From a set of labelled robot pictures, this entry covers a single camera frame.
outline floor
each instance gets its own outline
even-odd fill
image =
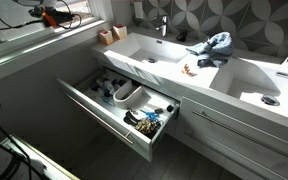
[[[71,148],[62,166],[86,180],[240,179],[167,134],[153,157],[152,162],[146,161],[98,126]]]

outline window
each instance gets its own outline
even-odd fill
[[[94,20],[110,19],[112,18],[112,9],[109,0],[64,0],[69,6],[70,11],[73,14],[79,14],[82,17],[82,25],[94,22]],[[65,3],[58,1],[56,3],[56,10],[68,12],[68,8]],[[0,0],[0,17],[2,20],[10,24],[11,26],[22,24],[32,20],[37,20],[31,17],[28,13],[33,7],[21,6],[13,0]],[[71,27],[79,24],[79,17],[74,17]],[[62,26],[69,27],[70,22],[61,24]],[[0,21],[0,28],[6,27]],[[21,48],[21,46],[27,46],[27,43],[33,41],[41,41],[52,36],[56,36],[58,33],[64,33],[63,28],[45,28],[42,23],[27,25],[19,29],[9,29],[0,31],[0,54],[7,54],[8,52]]]

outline blue cloth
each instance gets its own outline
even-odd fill
[[[197,55],[199,59],[229,59],[233,54],[232,38],[230,33],[222,32],[204,43],[187,47],[186,50]]]

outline towel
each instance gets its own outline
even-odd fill
[[[233,44],[230,33],[222,32],[214,35],[206,42],[187,47],[191,54],[207,62],[212,61],[214,66],[220,67],[227,62],[233,54]]]

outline drawer handle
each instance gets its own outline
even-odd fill
[[[238,135],[240,135],[240,136],[245,137],[246,139],[249,139],[249,140],[251,140],[251,141],[253,141],[253,142],[257,143],[257,144],[260,144],[260,145],[262,145],[262,146],[264,146],[264,147],[266,147],[266,148],[268,148],[268,149],[270,149],[270,150],[272,150],[272,151],[275,151],[275,152],[277,152],[277,153],[279,153],[279,154],[281,154],[281,155],[283,155],[283,156],[285,156],[285,157],[288,158],[288,154],[284,153],[283,151],[280,151],[280,150],[278,150],[278,149],[276,149],[276,148],[274,148],[274,147],[272,147],[272,146],[270,146],[270,145],[267,145],[267,144],[265,144],[265,143],[263,143],[263,142],[255,139],[255,138],[252,138],[252,137],[250,137],[250,136],[248,136],[248,135],[246,135],[246,134],[244,134],[244,133],[242,133],[242,132],[240,132],[240,131],[238,131],[238,130],[235,130],[235,129],[233,129],[233,128],[225,125],[225,124],[222,124],[222,123],[220,123],[220,122],[218,122],[218,121],[216,121],[216,120],[208,117],[203,110],[202,110],[200,113],[197,112],[197,111],[194,111],[194,110],[192,110],[191,112],[192,112],[193,114],[195,114],[195,115],[198,115],[198,116],[200,116],[200,117],[202,117],[202,118],[204,118],[204,119],[207,119],[207,120],[209,120],[209,121],[211,121],[211,122],[213,122],[213,123],[215,123],[215,124],[217,124],[217,125],[219,125],[219,126],[222,126],[222,127],[225,128],[225,129],[228,129],[228,130],[230,130],[230,131],[232,131],[232,132],[234,132],[234,133],[236,133],[236,134],[238,134]]]
[[[92,111],[90,111],[89,109],[87,109],[83,104],[81,104],[80,102],[78,102],[77,100],[75,100],[73,97],[71,97],[70,95],[66,94],[66,96],[68,96],[70,99],[72,99],[74,102],[76,102],[79,106],[81,106],[83,109],[85,109],[87,112],[89,112],[92,116],[94,116],[97,120],[99,120],[103,125],[105,125],[106,127],[108,127],[109,129],[111,129],[115,134],[117,134],[118,136],[120,136],[121,138],[123,138],[125,141],[127,141],[129,144],[133,145],[134,143],[129,140],[127,137],[131,134],[131,132],[129,131],[125,136],[123,134],[121,134],[119,131],[117,131],[115,128],[113,128],[111,125],[109,125],[107,122],[105,122],[103,119],[101,119],[100,117],[98,117],[96,114],[94,114]]]

